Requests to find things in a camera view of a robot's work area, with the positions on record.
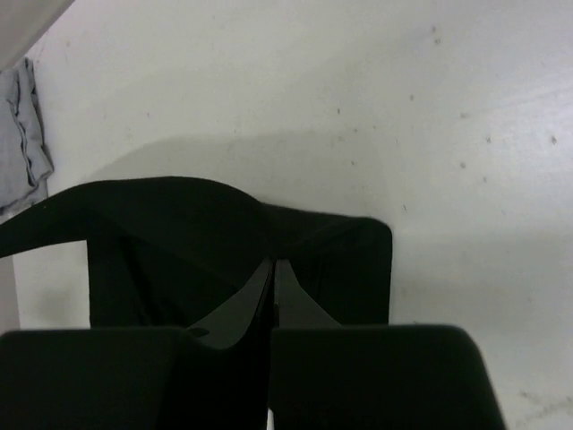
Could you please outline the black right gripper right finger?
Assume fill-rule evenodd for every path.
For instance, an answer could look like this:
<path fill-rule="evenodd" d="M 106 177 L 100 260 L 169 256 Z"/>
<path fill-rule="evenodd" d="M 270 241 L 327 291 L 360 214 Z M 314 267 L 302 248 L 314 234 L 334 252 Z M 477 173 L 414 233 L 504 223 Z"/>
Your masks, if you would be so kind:
<path fill-rule="evenodd" d="M 502 429 L 482 354 L 449 325 L 336 322 L 275 269 L 270 413 L 277 429 Z"/>

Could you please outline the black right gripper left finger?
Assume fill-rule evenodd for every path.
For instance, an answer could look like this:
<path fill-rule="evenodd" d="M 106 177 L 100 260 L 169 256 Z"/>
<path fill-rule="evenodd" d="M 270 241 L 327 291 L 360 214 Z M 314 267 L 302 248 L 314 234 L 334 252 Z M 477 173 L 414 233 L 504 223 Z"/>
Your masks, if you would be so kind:
<path fill-rule="evenodd" d="M 11 331 L 4 429 L 263 429 L 273 265 L 188 328 Z"/>

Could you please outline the black tank top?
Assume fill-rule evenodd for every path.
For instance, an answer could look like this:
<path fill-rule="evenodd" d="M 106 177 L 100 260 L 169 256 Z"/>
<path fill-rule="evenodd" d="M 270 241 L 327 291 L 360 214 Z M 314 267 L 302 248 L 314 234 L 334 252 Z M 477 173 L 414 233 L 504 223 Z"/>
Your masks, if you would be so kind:
<path fill-rule="evenodd" d="M 1 227 L 1 254 L 83 241 L 93 327 L 187 327 L 265 259 L 289 261 L 337 322 L 389 319 L 392 233 L 383 222 L 260 202 L 190 177 L 99 181 L 55 194 Z"/>

